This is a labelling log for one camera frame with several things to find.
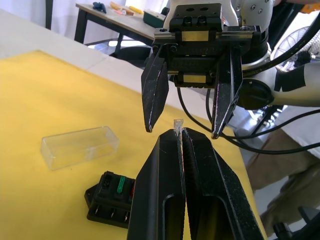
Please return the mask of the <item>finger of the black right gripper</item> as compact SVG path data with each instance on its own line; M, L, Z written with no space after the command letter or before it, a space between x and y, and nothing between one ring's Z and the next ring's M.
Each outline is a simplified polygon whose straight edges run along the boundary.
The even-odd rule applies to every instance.
M169 93L168 67L163 45L156 47L141 75L141 96L145 130L151 133L161 116Z
M222 135L239 100L242 83L241 50L238 47L229 46L221 56L216 69L211 125L212 139L217 139Z

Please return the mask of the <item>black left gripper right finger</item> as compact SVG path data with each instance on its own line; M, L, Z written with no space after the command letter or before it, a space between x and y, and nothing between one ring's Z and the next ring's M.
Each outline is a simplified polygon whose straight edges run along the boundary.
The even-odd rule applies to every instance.
M184 128L182 154L191 239L262 240L238 176L211 141L201 132Z

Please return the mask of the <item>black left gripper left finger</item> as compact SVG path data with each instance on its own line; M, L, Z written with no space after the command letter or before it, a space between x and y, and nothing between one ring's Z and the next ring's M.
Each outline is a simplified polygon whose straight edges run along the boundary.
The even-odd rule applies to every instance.
M183 239L185 208L181 145L170 129L158 137L136 177L127 239Z

